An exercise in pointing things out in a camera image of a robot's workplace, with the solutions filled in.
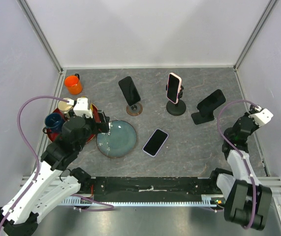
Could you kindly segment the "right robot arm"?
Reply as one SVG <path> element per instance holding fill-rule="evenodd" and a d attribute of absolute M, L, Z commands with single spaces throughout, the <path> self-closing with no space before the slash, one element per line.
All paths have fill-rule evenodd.
<path fill-rule="evenodd" d="M 224 218 L 244 228 L 261 231 L 265 228 L 272 191 L 255 175 L 250 164 L 248 137 L 271 121 L 268 109 L 245 113 L 224 133 L 222 152 L 231 171 L 216 168 L 208 181 L 209 190 L 222 192 L 225 198 Z"/>

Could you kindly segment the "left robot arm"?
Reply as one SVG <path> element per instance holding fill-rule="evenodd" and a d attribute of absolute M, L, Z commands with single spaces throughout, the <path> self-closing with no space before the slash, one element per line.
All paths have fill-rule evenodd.
<path fill-rule="evenodd" d="M 110 118 L 103 111 L 98 111 L 98 115 L 100 122 L 85 115 L 70 117 L 43 152 L 40 165 L 26 184 L 10 202 L 0 207 L 0 229 L 8 236 L 31 236 L 44 217 L 65 198 L 90 190 L 91 176 L 76 168 L 57 187 L 45 192 L 78 157 L 91 134 L 109 132 Z"/>

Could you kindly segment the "pink case phone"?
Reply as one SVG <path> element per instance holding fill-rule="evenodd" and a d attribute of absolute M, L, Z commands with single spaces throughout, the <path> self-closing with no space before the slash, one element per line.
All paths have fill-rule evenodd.
<path fill-rule="evenodd" d="M 182 85 L 182 78 L 173 72 L 169 73 L 167 89 L 166 89 L 166 97 L 173 104 L 178 103 L 179 100 L 178 95 L 181 90 L 181 85 Z"/>

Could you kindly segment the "black round phone stand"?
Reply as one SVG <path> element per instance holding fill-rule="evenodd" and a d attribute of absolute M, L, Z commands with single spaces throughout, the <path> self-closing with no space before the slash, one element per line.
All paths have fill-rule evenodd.
<path fill-rule="evenodd" d="M 178 94 L 178 103 L 174 104 L 171 101 L 168 101 L 166 104 L 166 110 L 169 114 L 173 115 L 173 116 L 181 116 L 185 113 L 186 111 L 186 104 L 184 101 L 181 100 L 182 96 L 183 96 L 183 90 L 184 87 L 181 86 L 180 88 L 180 92 Z"/>

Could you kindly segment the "lavender case phone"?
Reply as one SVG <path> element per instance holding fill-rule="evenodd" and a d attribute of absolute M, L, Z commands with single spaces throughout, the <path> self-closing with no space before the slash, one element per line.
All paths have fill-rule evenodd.
<path fill-rule="evenodd" d="M 147 155 L 151 157 L 156 157 L 168 137 L 169 135 L 165 131 L 161 129 L 156 129 L 150 136 L 150 138 L 147 140 L 142 150 Z"/>

